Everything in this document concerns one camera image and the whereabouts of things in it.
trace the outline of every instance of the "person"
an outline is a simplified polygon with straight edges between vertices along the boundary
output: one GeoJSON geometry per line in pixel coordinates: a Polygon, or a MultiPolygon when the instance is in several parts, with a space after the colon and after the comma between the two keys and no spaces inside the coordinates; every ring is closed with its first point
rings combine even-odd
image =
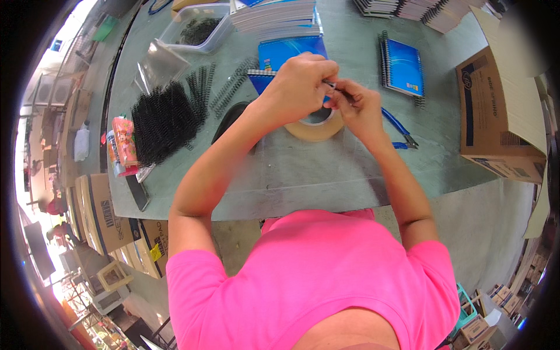
{"type": "Polygon", "coordinates": [[[54,226],[46,233],[46,240],[51,242],[55,237],[62,238],[63,241],[66,241],[66,236],[70,238],[70,240],[74,243],[74,246],[80,244],[80,240],[78,237],[74,235],[72,232],[72,228],[70,224],[66,221],[61,222],[60,224],[54,226]]]}
{"type": "Polygon", "coordinates": [[[38,201],[39,210],[43,213],[48,213],[51,215],[64,215],[64,203],[61,198],[54,197],[53,200],[49,202],[45,197],[40,198],[38,201]]]}
{"type": "Polygon", "coordinates": [[[433,350],[452,331],[460,305],[449,252],[426,195],[383,130],[380,108],[378,92],[339,79],[334,61],[303,53],[197,159],[169,212],[166,271],[179,349],[433,350]],[[321,105],[340,110],[379,163],[402,245],[371,209],[296,211],[267,220],[228,278],[211,214],[235,167],[262,136],[321,105]]]}

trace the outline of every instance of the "cutting pliers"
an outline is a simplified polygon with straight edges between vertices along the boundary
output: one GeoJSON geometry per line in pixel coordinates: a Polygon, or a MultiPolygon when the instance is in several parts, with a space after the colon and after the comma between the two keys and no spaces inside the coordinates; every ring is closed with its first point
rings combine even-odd
{"type": "MultiPolygon", "coordinates": [[[[338,91],[340,91],[342,93],[342,95],[344,95],[344,97],[346,97],[346,99],[348,100],[348,102],[350,102],[350,104],[354,103],[354,98],[352,97],[352,95],[350,95],[349,93],[347,93],[344,90],[339,90],[337,89],[337,84],[334,82],[331,82],[327,79],[323,79],[323,82],[330,85],[333,89],[336,89],[338,91]]],[[[381,107],[381,113],[385,116],[385,118],[387,118],[391,124],[398,130],[400,131],[400,133],[404,136],[405,139],[407,139],[407,142],[393,142],[393,147],[395,147],[396,149],[401,149],[401,150],[407,150],[409,148],[414,148],[415,150],[418,149],[418,142],[416,142],[412,136],[410,136],[410,133],[408,132],[408,130],[406,130],[404,128],[404,126],[393,116],[393,114],[389,113],[385,108],[381,107]]]]}
{"type": "Polygon", "coordinates": [[[418,142],[416,142],[408,130],[404,128],[404,126],[393,116],[393,114],[389,113],[385,108],[381,107],[381,113],[385,118],[389,120],[389,122],[407,139],[407,142],[393,142],[393,147],[396,149],[407,150],[409,148],[414,148],[415,150],[418,149],[418,142]]]}

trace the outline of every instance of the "colorful package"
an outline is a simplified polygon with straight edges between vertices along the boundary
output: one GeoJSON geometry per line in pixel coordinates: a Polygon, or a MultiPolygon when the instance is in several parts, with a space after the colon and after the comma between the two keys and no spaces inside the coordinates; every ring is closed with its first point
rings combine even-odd
{"type": "Polygon", "coordinates": [[[124,166],[138,165],[132,121],[126,120],[122,116],[113,119],[113,131],[120,163],[124,166]]]}
{"type": "Polygon", "coordinates": [[[132,165],[124,167],[120,163],[119,154],[116,148],[115,133],[113,130],[110,130],[107,133],[107,149],[109,150],[109,157],[111,159],[111,165],[113,166],[113,174],[115,174],[115,177],[135,175],[138,172],[138,166],[132,165]]]}

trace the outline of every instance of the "tape roll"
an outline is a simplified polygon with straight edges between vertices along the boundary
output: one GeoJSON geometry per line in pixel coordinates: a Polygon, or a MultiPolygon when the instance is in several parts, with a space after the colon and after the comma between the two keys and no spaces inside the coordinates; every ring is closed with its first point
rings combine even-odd
{"type": "Polygon", "coordinates": [[[325,141],[338,133],[343,126],[344,122],[340,111],[330,108],[321,108],[307,118],[284,125],[286,130],[298,139],[310,142],[325,141]],[[325,117],[324,113],[328,110],[330,112],[325,117]]]}

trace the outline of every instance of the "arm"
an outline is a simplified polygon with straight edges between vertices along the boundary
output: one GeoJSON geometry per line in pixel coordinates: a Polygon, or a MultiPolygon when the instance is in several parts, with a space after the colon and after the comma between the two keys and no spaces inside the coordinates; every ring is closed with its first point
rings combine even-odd
{"type": "Polygon", "coordinates": [[[303,53],[289,59],[266,90],[201,155],[182,179],[169,211],[169,256],[183,250],[216,253],[211,214],[238,166],[253,145],[270,131],[319,109],[336,80],[338,65],[303,53]]]}
{"type": "Polygon", "coordinates": [[[422,241],[437,241],[428,198],[383,130],[379,93],[351,80],[339,80],[337,89],[348,92],[355,102],[350,104],[339,91],[335,91],[329,95],[332,99],[325,103],[325,107],[340,109],[347,127],[378,161],[404,248],[409,250],[422,241]]]}

